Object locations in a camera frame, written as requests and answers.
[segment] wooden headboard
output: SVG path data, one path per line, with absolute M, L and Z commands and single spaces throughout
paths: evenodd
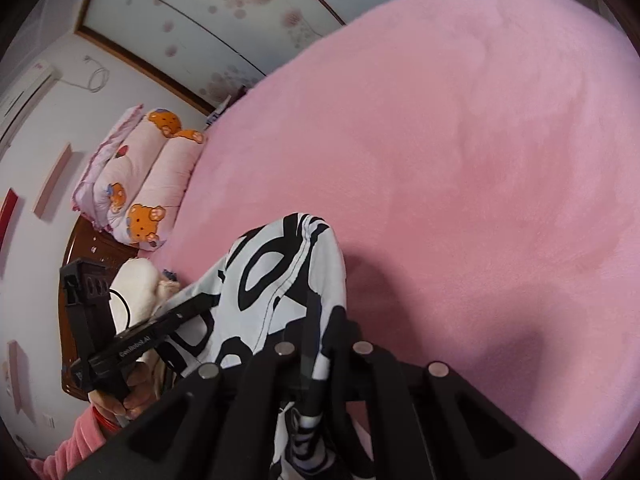
M 109 268 L 110 280 L 112 280 L 120 266 L 130 258 L 135 258 L 137 254 L 137 249 L 117 242 L 107 233 L 94 231 L 91 222 L 78 217 L 78 221 L 71 231 L 60 266 L 64 266 L 76 258 L 90 258 L 106 265 Z M 78 358 L 78 352 L 66 318 L 65 297 L 61 285 L 58 286 L 58 322 L 60 324 L 60 346 L 62 347 L 62 389 L 76 399 L 87 400 L 86 393 L 78 388 L 71 378 L 70 366 Z

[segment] cable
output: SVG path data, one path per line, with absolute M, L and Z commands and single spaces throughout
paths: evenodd
M 83 88 L 84 90 L 88 90 L 89 92 L 91 92 L 92 94 L 95 94 L 96 92 L 99 92 L 100 90 L 102 90 L 104 88 L 104 86 L 107 84 L 107 81 L 109 80 L 109 70 L 106 69 L 102 63 L 100 63 L 99 61 L 95 60 L 93 57 L 91 56 L 84 56 L 84 62 L 88 63 L 89 61 L 93 61 L 96 65 L 98 65 L 99 68 L 96 68 L 91 76 L 89 77 L 89 82 L 87 83 L 86 86 L 84 85 L 79 85 L 77 83 L 71 83 L 70 81 L 66 81 L 64 79 L 58 79 L 58 81 L 60 81 L 61 83 L 65 83 L 68 84 L 70 86 L 77 86 L 78 88 Z M 101 82 L 98 83 L 97 86 L 93 85 L 94 82 L 94 78 L 96 78 L 97 76 L 102 76 L 102 80 Z
M 115 294 L 117 297 L 119 297 L 120 301 L 124 304 L 124 308 L 127 309 L 127 325 L 126 325 L 126 327 L 124 327 L 124 330 L 126 330 L 127 328 L 129 328 L 129 325 L 131 323 L 131 311 L 129 310 L 129 305 L 127 304 L 127 302 L 122 297 L 122 294 L 120 294 L 117 290 L 113 290 L 112 288 L 110 288 L 109 292 L 111 294 Z

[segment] hand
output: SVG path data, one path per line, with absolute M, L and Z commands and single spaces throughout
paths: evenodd
M 131 393 L 124 402 L 99 390 L 89 392 L 89 400 L 96 410 L 113 422 L 117 420 L 116 415 L 137 418 L 157 400 L 151 380 L 151 370 L 146 363 L 138 361 L 135 364 L 127 377 L 127 386 L 131 389 Z

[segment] metal screw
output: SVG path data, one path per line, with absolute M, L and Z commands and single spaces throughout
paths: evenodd
M 353 351 L 359 355 L 369 355 L 373 352 L 373 345 L 369 341 L 358 341 L 353 344 Z
M 215 363 L 204 363 L 198 368 L 198 375 L 203 379 L 213 379 L 220 373 L 220 368 Z
M 289 341 L 281 341 L 275 346 L 276 354 L 289 355 L 296 351 L 296 346 Z
M 429 373 L 434 377 L 446 377 L 449 375 L 449 367 L 439 361 L 434 361 L 429 365 Z

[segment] patterned fabric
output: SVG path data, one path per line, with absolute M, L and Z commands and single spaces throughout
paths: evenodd
M 115 123 L 106 138 L 101 142 L 98 149 L 89 159 L 86 168 L 82 172 L 82 177 L 76 184 L 71 195 L 71 207 L 74 211 L 79 211 L 98 231 L 110 230 L 107 220 L 107 209 L 100 210 L 94 202 L 94 184 L 102 170 L 116 154 L 116 151 L 127 138 L 133 128 L 142 120 L 143 105 L 128 108 L 122 117 Z
M 345 306 L 344 280 L 332 229 L 317 216 L 297 213 L 245 233 L 199 281 L 159 310 L 163 314 L 200 292 L 216 298 L 210 312 L 185 323 L 157 348 L 184 376 L 204 362 L 223 368 L 246 364 L 268 340 L 282 340 L 287 323 L 303 319 L 299 352 L 305 393 L 278 418 L 273 478 L 318 478 L 340 466 L 321 431 L 330 372 L 322 336 L 334 308 Z

